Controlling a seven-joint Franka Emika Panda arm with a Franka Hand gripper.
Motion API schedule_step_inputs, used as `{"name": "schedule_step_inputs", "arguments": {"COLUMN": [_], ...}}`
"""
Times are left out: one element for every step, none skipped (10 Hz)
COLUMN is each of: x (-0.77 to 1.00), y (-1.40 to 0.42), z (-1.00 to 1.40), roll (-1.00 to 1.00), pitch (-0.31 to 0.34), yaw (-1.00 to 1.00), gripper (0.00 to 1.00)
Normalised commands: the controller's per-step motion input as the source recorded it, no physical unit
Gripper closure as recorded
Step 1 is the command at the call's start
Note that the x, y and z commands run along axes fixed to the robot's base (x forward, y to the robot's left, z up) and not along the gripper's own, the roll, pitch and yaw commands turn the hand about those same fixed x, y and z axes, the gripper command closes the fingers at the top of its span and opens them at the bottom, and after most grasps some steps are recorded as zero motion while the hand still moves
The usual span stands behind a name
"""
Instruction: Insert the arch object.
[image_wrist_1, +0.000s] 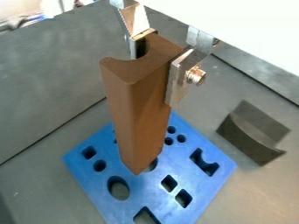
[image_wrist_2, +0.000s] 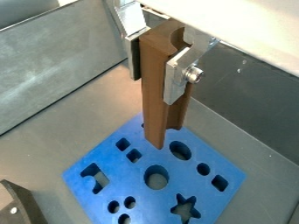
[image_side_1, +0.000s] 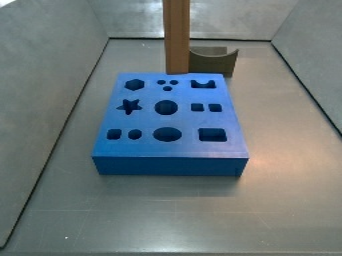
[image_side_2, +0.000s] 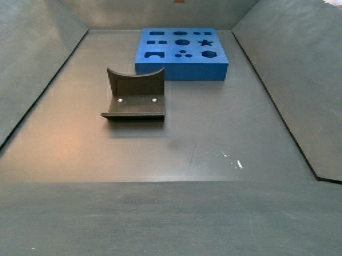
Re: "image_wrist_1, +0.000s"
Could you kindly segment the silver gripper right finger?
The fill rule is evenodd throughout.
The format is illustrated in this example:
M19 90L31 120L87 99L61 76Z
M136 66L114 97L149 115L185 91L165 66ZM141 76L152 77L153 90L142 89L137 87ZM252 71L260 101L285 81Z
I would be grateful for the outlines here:
M214 50L218 40L189 26L185 42L188 46L169 67L164 102L170 108L186 95L188 85L198 86L204 82L206 73L201 70L201 61Z

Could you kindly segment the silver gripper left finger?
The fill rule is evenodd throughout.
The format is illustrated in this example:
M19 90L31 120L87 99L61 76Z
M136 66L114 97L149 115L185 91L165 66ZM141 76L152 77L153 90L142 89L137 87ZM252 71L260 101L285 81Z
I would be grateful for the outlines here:
M145 55L145 36L156 33L149 26L145 7L136 0L109 0L125 34L130 59Z

